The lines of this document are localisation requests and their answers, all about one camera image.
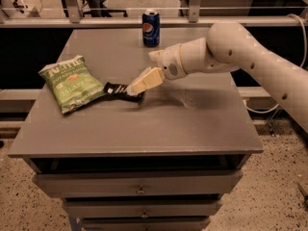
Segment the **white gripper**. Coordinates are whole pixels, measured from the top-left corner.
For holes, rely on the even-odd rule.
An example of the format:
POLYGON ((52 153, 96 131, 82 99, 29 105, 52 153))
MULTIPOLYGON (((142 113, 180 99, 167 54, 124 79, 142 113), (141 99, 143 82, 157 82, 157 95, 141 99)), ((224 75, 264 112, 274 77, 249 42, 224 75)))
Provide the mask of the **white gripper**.
POLYGON ((169 80, 176 80, 187 76, 180 58, 181 44, 175 44, 164 50, 148 53, 152 62, 159 67, 148 67, 127 88, 127 93, 137 95, 146 90, 160 86, 165 76, 169 80))

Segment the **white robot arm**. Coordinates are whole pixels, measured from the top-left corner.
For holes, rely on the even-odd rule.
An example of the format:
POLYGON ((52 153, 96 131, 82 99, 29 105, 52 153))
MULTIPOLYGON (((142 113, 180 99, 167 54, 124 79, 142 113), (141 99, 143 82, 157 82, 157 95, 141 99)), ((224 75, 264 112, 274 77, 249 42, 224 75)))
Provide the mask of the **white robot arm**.
POLYGON ((153 89, 165 79, 240 68, 308 131, 308 71, 269 51, 237 22, 217 22, 205 37, 152 51, 149 57, 156 65, 129 85, 130 94, 153 89))

